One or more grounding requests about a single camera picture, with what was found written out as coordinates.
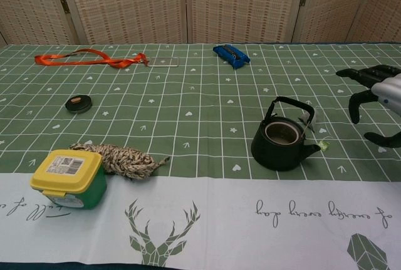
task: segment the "black kettle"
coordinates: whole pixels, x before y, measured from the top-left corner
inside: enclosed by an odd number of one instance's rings
[[[268,169],[291,170],[306,157],[319,151],[320,147],[316,144],[304,145],[305,130],[298,123],[289,118],[272,116],[274,104],[278,101],[307,111],[310,116],[306,126],[311,123],[315,115],[312,106],[285,96],[278,96],[260,123],[252,141],[251,152],[255,160]]]

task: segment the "barcode label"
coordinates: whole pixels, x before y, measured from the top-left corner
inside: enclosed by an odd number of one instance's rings
[[[82,163],[83,163],[83,160],[74,160],[73,163],[68,168],[67,172],[65,172],[65,174],[75,175],[77,173],[77,171],[80,169]]]
[[[50,166],[47,168],[47,173],[75,175],[83,165],[84,160],[80,158],[71,158],[57,156]]]
[[[64,158],[64,161],[61,163],[62,165],[69,165],[72,162],[72,158]]]

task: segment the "orange lanyard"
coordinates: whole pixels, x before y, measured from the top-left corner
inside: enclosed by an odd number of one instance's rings
[[[89,52],[94,53],[103,57],[102,60],[93,60],[93,61],[70,61],[70,62],[55,62],[50,61],[49,59],[60,59],[66,58],[69,56],[77,55],[79,52]],[[106,63],[114,68],[126,68],[130,66],[132,63],[143,63],[145,65],[148,64],[148,59],[146,59],[145,54],[139,53],[135,56],[134,59],[110,59],[110,57],[97,49],[79,49],[67,55],[37,55],[35,56],[35,62],[38,65],[99,65],[102,63]]]

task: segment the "arrow pattern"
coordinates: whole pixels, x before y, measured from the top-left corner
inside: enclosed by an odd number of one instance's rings
[[[341,165],[341,166],[339,166],[338,168],[337,168],[337,170],[340,170],[341,171],[341,174],[342,173],[346,173],[346,170],[345,170],[345,168]]]

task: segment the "green checkered tablecloth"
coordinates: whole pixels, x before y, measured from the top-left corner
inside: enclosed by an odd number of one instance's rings
[[[361,122],[348,115],[352,93],[364,90],[335,75],[343,68],[400,66],[397,44],[239,44],[251,64],[236,71],[212,44],[97,45],[113,58],[144,52],[179,57],[178,67],[132,65],[38,66],[34,56],[83,46],[7,46],[0,51],[0,172],[32,173],[52,150],[81,142],[135,147],[170,162],[154,175],[234,179],[401,181],[401,149],[380,148],[365,132],[393,135],[400,118],[378,103],[363,105]],[[78,55],[70,60],[92,60]],[[93,106],[73,115],[69,97],[87,94]],[[289,172],[260,166],[251,142],[271,101],[289,96],[316,107],[315,133],[330,146]],[[301,110],[278,105],[296,120]]]

